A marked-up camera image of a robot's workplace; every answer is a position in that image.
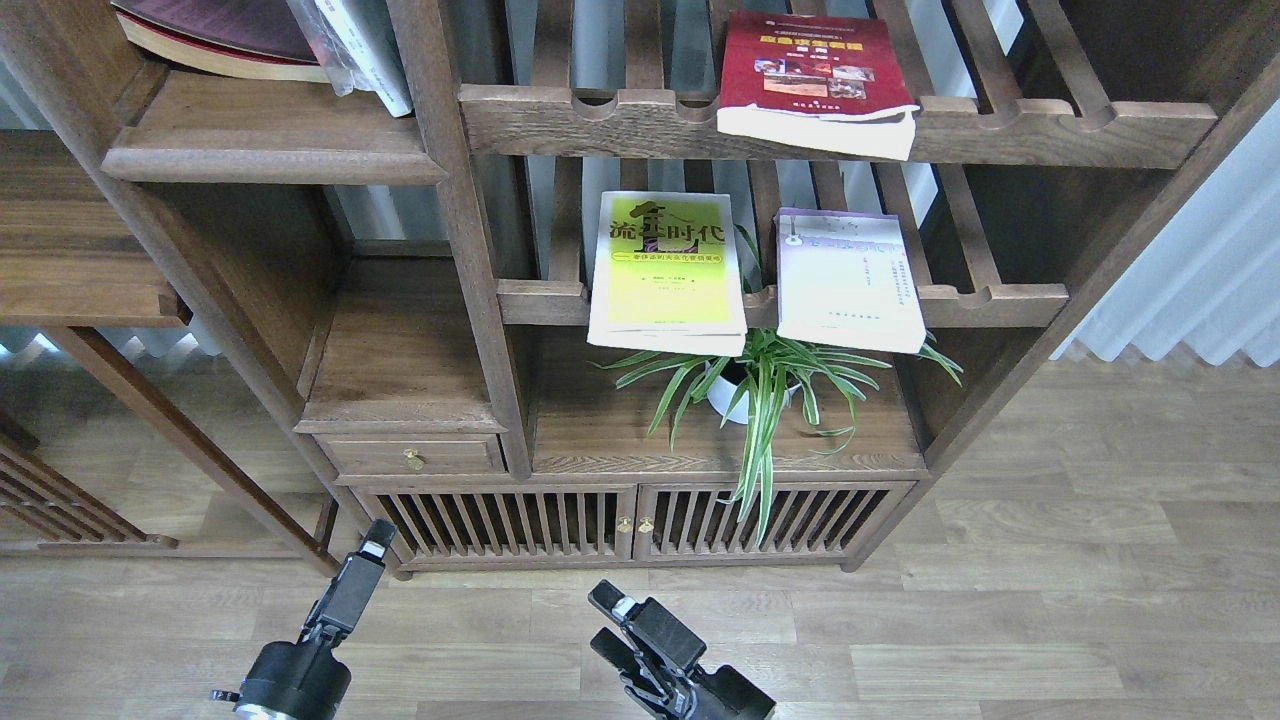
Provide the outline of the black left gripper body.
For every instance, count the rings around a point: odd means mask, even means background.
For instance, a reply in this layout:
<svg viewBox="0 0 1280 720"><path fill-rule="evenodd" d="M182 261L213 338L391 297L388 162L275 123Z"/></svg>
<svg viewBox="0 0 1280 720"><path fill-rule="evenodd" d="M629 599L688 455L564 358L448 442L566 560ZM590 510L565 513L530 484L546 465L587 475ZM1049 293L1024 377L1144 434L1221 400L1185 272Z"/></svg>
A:
<svg viewBox="0 0 1280 720"><path fill-rule="evenodd" d="M351 670L332 651L348 630L315 626L297 643L265 644L237 692L212 691L241 719L332 719L351 684Z"/></svg>

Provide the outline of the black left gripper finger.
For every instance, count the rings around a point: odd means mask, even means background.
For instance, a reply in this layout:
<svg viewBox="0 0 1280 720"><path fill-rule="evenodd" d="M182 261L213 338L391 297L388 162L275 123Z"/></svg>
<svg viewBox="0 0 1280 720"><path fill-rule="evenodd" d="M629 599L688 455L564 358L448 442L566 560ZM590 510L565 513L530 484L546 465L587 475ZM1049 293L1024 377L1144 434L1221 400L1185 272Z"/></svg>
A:
<svg viewBox="0 0 1280 720"><path fill-rule="evenodd" d="M396 534L390 521L372 521L360 550L347 555L311 609L311 641L344 641L352 633L385 570L384 556Z"/></svg>

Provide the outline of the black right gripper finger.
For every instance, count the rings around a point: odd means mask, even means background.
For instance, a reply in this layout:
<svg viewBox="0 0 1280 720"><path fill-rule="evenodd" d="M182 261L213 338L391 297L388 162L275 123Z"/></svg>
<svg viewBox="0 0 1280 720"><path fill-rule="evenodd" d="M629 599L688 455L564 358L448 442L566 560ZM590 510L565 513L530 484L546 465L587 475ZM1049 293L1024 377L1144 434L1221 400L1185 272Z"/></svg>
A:
<svg viewBox="0 0 1280 720"><path fill-rule="evenodd" d="M635 691L640 675L640 662L635 650L608 628L602 628L590 641L590 647L618 674L627 691Z"/></svg>
<svg viewBox="0 0 1280 720"><path fill-rule="evenodd" d="M588 600L672 673L687 675L707 651L707 644L653 597L640 602L600 580Z"/></svg>

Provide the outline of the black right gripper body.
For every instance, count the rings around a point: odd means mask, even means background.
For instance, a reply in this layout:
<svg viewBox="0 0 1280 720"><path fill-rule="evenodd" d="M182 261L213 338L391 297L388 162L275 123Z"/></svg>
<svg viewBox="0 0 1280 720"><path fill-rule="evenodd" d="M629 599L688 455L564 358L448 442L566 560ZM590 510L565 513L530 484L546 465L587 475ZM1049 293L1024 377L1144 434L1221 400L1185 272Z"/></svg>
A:
<svg viewBox="0 0 1280 720"><path fill-rule="evenodd" d="M730 665L708 674L635 660L620 670L623 692L654 719L772 719L777 703Z"/></svg>

